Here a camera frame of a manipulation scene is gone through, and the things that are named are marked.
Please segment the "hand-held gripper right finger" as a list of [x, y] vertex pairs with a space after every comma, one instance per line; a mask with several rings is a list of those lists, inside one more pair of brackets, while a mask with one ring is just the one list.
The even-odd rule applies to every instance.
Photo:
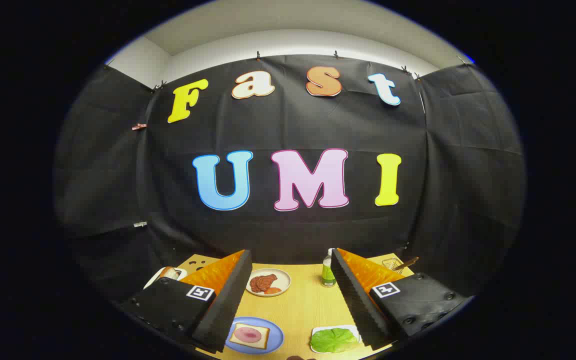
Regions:
[[423, 272], [404, 276], [341, 248], [331, 270], [366, 346], [373, 350], [423, 337], [473, 298]]

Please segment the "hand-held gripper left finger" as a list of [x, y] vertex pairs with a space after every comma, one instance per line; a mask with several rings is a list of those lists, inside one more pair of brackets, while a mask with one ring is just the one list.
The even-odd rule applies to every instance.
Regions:
[[221, 352], [251, 272], [252, 254], [244, 249], [182, 279], [162, 276], [119, 308], [178, 347]]

